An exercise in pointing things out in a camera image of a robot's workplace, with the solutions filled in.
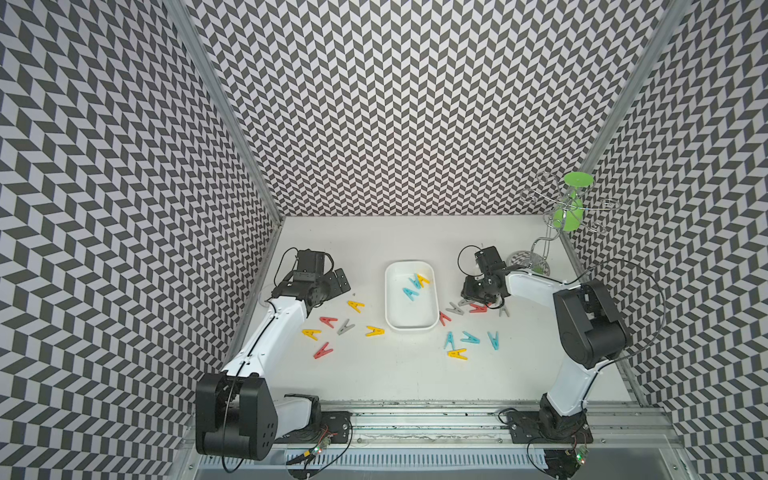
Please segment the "red clothespin group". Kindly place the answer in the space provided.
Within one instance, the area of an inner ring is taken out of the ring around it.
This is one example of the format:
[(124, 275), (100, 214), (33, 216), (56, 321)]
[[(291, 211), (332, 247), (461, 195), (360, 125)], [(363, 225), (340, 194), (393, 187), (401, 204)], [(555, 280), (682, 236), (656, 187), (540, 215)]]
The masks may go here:
[(487, 313), (489, 310), (489, 307), (487, 305), (481, 305), (481, 304), (470, 304), (470, 313), (472, 314), (478, 314), (478, 313)]

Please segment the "gray clothespin group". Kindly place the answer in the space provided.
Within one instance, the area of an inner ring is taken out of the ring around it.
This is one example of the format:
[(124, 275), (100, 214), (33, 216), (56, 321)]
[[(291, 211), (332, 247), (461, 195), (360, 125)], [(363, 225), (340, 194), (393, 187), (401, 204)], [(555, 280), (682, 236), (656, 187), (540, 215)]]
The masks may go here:
[(454, 304), (453, 302), (449, 303), (449, 306), (446, 308), (446, 310), (448, 312), (456, 314), (456, 315), (460, 315), (460, 316), (464, 315), (464, 311), (458, 305)]

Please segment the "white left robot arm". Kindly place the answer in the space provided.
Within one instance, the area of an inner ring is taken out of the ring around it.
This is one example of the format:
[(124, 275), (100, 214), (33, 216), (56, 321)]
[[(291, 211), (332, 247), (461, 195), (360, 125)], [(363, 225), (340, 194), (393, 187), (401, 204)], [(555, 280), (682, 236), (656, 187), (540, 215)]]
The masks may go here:
[(263, 460), (278, 440), (328, 440), (318, 397), (274, 399), (267, 381), (313, 309), (351, 290), (344, 271), (321, 251), (298, 250), (292, 270), (267, 299), (266, 315), (220, 371), (206, 373), (195, 392), (195, 447), (223, 460)]

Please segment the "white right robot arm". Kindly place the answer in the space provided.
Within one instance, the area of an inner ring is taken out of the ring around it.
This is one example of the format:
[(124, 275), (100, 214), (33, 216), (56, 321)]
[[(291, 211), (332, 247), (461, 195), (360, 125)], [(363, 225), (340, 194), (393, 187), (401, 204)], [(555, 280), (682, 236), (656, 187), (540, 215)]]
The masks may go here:
[(520, 297), (555, 314), (565, 353), (552, 387), (542, 395), (539, 410), (513, 411), (509, 420), (545, 441), (564, 441), (584, 433), (586, 400), (599, 372), (619, 359), (630, 343), (622, 315), (608, 288), (599, 280), (563, 282), (520, 265), (507, 264), (494, 246), (477, 248), (479, 272), (466, 274), (465, 300), (501, 308), (508, 297)]

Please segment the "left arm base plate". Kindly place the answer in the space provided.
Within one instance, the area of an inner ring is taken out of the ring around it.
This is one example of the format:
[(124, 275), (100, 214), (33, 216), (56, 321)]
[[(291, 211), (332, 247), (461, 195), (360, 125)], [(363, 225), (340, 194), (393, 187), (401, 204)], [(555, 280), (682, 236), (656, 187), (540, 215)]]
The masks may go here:
[(303, 429), (276, 440), (278, 444), (317, 444), (330, 438), (331, 444), (347, 444), (351, 438), (352, 413), (349, 411), (322, 412)]

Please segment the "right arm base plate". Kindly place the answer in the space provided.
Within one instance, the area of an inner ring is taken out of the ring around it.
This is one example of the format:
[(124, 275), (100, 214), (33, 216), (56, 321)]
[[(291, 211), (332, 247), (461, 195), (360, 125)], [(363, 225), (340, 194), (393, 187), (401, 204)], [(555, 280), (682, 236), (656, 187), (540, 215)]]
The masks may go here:
[(560, 416), (544, 411), (508, 411), (503, 419), (514, 444), (588, 445), (594, 442), (586, 414)]

